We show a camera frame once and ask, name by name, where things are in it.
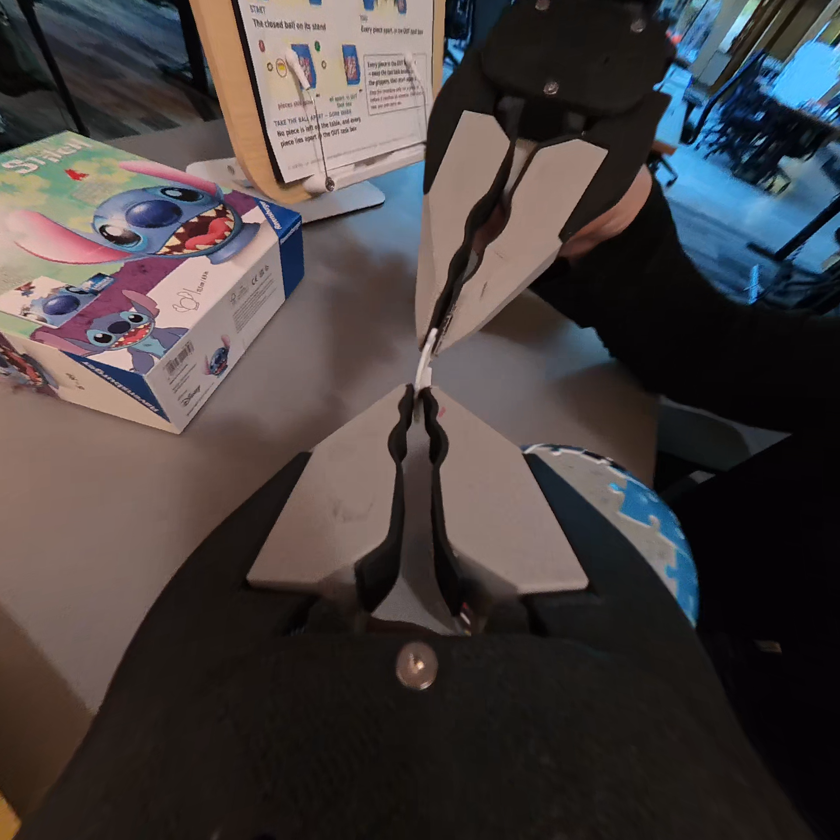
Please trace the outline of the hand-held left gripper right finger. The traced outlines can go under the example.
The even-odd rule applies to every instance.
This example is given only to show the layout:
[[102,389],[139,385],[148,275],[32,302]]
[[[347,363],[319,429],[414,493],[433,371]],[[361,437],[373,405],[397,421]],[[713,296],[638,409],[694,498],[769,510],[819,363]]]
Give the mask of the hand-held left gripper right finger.
[[453,617],[589,579],[520,447],[437,387],[422,390],[434,571]]

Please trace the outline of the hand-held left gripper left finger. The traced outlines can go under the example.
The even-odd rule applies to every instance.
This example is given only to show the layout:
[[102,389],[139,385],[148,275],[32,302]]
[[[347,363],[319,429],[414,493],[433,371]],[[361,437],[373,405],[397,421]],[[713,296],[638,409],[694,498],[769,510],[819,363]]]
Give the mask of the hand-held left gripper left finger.
[[250,586],[366,613],[384,601],[400,573],[414,401],[412,385],[398,386],[311,450]]

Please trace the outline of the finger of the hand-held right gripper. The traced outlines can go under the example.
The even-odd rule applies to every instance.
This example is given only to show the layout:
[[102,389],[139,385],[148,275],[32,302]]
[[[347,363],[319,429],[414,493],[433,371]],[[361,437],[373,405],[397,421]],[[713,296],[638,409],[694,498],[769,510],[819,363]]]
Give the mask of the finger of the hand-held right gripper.
[[464,111],[431,185],[423,195],[415,286],[419,348],[437,330],[437,346],[466,281],[476,232],[498,205],[515,143],[495,116]]
[[533,149],[507,195],[507,222],[465,279],[436,354],[479,331],[549,267],[606,156],[605,148],[582,139]]

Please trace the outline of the blue puzzle ball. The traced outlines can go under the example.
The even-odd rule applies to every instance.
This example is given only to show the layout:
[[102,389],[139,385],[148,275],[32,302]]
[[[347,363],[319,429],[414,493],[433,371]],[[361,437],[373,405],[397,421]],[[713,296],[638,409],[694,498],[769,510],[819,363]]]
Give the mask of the blue puzzle ball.
[[[522,453],[583,568],[584,550],[573,545],[573,526],[581,525],[585,538],[606,537],[612,527],[697,626],[697,568],[679,520],[655,492],[615,461],[583,448],[531,444]],[[585,573],[593,584],[594,574]]]

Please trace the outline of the white puzzle piece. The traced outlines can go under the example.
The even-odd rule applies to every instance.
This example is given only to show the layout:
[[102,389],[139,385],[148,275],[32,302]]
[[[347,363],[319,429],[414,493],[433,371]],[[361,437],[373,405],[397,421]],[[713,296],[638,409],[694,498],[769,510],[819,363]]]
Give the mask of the white puzzle piece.
[[431,328],[426,336],[425,342],[421,349],[421,355],[417,364],[414,384],[413,384],[413,420],[419,421],[420,412],[422,409],[422,393],[432,385],[432,367],[431,364],[435,356],[435,348],[438,341],[438,329]]

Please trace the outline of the person's right forearm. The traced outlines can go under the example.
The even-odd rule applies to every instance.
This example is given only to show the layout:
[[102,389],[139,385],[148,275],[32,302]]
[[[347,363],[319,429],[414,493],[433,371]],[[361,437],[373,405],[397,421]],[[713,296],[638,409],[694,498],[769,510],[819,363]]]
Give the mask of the person's right forearm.
[[838,319],[749,307],[707,282],[657,182],[618,236],[531,285],[648,392],[787,434],[838,427]]

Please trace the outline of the white blue puzzle box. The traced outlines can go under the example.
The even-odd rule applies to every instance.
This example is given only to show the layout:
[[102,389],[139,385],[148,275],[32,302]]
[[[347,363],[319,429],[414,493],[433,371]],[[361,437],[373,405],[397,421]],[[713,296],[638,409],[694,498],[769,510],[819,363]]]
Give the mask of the white blue puzzle box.
[[1,157],[1,375],[180,434],[305,273],[302,220],[72,132]]

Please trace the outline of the person's right hand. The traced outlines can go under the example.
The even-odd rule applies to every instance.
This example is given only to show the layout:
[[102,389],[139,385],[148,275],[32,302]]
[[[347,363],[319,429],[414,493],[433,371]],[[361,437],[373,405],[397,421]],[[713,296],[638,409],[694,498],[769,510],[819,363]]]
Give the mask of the person's right hand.
[[560,248],[559,257],[574,262],[591,253],[597,246],[616,238],[641,213],[652,188],[653,176],[643,165],[624,196],[566,241]]

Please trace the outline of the white clip rod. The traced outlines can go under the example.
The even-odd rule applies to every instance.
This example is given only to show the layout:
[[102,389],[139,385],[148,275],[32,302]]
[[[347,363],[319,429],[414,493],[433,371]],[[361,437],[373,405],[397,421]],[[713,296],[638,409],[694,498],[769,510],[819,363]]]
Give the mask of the white clip rod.
[[414,143],[400,150],[379,154],[364,161],[329,168],[326,173],[318,172],[310,175],[301,182],[301,188],[310,196],[333,193],[369,181],[371,178],[423,162],[425,153],[425,142]]

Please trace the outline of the printed instruction sheet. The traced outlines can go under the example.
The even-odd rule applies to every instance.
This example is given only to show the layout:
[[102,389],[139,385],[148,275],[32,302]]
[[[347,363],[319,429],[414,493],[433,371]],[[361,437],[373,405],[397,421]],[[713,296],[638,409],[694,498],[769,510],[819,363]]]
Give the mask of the printed instruction sheet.
[[312,105],[286,60],[305,67],[328,168],[421,143],[424,121],[403,55],[434,99],[432,1],[232,2],[272,169],[280,182],[322,172]]

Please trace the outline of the grey fabric chair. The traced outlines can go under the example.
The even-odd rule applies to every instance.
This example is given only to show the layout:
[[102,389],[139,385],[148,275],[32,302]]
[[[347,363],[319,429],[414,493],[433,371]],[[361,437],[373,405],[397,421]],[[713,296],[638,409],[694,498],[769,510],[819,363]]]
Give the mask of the grey fabric chair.
[[667,488],[693,472],[727,471],[787,437],[715,414],[659,401],[654,488]]

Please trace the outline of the curved wooden sheet holder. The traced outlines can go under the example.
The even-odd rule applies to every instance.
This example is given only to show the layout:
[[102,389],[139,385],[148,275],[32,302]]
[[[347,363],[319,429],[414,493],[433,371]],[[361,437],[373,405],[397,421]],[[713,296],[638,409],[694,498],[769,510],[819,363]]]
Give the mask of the curved wooden sheet holder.
[[[191,2],[191,8],[234,156],[248,179],[266,193],[276,191],[278,185],[301,184],[280,182],[272,169],[232,2],[239,1]],[[444,75],[445,2],[433,2],[435,99]]]

